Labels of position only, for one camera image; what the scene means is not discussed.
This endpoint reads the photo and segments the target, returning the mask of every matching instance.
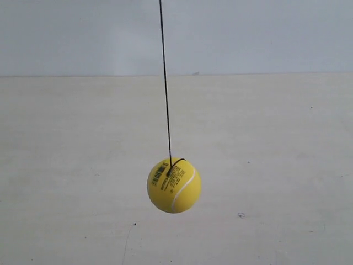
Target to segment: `tennis ball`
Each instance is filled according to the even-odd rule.
[[[201,178],[184,158],[173,157],[157,163],[147,179],[147,193],[159,210],[176,214],[189,210],[201,193]]]

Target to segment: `barcode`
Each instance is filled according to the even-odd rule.
[[[168,166],[168,163],[163,162],[163,164],[158,168],[158,170],[156,171],[156,173],[153,176],[152,185],[155,185],[155,186],[157,185],[159,178],[161,177],[161,175],[163,174],[163,172],[167,166]]]

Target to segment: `string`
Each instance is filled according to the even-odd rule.
[[[169,159],[170,159],[170,169],[172,169],[172,148],[171,148],[171,143],[170,143],[171,140],[170,140],[169,107],[168,107],[168,86],[167,86],[167,70],[166,70],[166,67],[165,67],[162,0],[159,0],[159,16],[161,18],[161,37],[162,37],[162,54],[163,54],[163,68],[164,68],[165,104],[166,104],[166,107],[167,107]]]

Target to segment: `gray floor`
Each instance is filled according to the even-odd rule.
[[[124,265],[353,264],[352,73],[169,77],[169,100],[202,178],[176,215],[146,191],[162,77],[0,78],[0,264],[122,264],[126,240]]]

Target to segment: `white seam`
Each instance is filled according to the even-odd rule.
[[[194,169],[194,172],[192,174],[192,177],[184,184],[184,186],[182,186],[182,188],[177,192],[177,194],[175,195],[174,199],[173,199],[173,203],[172,203],[172,211],[175,212],[175,209],[174,209],[174,204],[175,204],[175,201],[176,199],[178,198],[178,196],[180,195],[180,193],[183,191],[183,189],[185,189],[185,187],[194,179],[195,177],[195,174],[196,174],[196,170]]]

